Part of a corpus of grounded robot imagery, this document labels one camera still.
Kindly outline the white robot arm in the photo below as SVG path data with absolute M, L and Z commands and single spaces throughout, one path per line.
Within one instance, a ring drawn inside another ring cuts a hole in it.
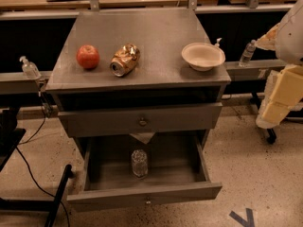
M 265 84 L 256 124 L 271 129 L 280 124 L 303 99 L 303 0 L 293 7 L 265 35 L 258 47 L 276 51 L 276 57 L 287 65 L 280 72 L 271 72 Z

